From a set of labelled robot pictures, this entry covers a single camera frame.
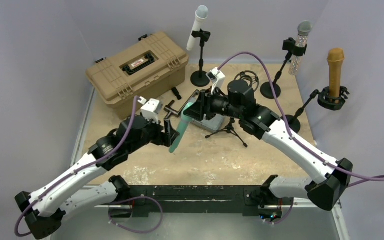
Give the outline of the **glitter silver microphone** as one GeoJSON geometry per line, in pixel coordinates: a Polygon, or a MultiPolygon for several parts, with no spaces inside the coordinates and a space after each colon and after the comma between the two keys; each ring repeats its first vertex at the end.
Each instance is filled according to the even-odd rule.
{"type": "Polygon", "coordinates": [[[298,74],[302,57],[304,56],[307,49],[308,37],[312,29],[313,25],[308,20],[301,22],[297,27],[298,34],[295,39],[295,46],[293,48],[288,72],[291,76],[296,76],[298,74]]]}

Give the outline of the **gold microphone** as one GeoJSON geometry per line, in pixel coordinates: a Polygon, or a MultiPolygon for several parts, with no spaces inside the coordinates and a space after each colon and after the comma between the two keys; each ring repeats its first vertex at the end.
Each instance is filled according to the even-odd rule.
{"type": "Polygon", "coordinates": [[[329,96],[333,98],[340,97],[342,65],[345,59],[342,48],[332,48],[327,55],[329,67],[329,96]]]}

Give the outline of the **mint green microphone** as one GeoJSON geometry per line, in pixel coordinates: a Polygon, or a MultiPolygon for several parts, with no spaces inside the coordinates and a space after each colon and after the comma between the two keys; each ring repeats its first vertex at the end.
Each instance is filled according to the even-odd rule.
{"type": "Polygon", "coordinates": [[[186,110],[188,110],[193,104],[194,104],[193,102],[188,102],[181,112],[180,122],[176,129],[176,131],[179,133],[179,136],[174,140],[173,144],[168,149],[169,153],[171,154],[174,153],[175,150],[179,147],[180,142],[182,141],[189,124],[193,120],[190,116],[187,116],[185,114],[186,110]]]}

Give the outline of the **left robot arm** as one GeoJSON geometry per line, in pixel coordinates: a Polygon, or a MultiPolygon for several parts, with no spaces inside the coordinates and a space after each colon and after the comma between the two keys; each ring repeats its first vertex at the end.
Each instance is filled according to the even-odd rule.
{"type": "Polygon", "coordinates": [[[179,123],[172,127],[171,121],[163,122],[142,114],[128,117],[119,127],[97,140],[77,163],[46,186],[33,192],[22,191],[15,196],[21,216],[15,224],[19,232],[24,220],[36,240],[54,234],[70,217],[89,208],[116,203],[134,202],[131,187],[120,176],[114,175],[106,182],[89,190],[82,188],[92,180],[126,162],[131,154],[148,144],[167,147],[173,152],[185,134],[188,125],[179,123]]]}

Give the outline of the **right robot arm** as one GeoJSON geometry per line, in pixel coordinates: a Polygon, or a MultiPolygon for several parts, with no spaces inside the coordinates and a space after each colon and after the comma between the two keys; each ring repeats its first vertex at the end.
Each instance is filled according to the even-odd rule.
{"type": "Polygon", "coordinates": [[[346,172],[353,170],[353,164],[348,159],[331,157],[290,130],[279,115],[256,102],[254,89],[243,80],[230,82],[227,94],[218,87],[200,91],[182,115],[196,121],[216,115],[237,119],[246,133],[275,147],[307,173],[304,178],[271,176],[260,191],[268,204],[282,198],[301,198],[330,211],[350,184],[346,172]]]}

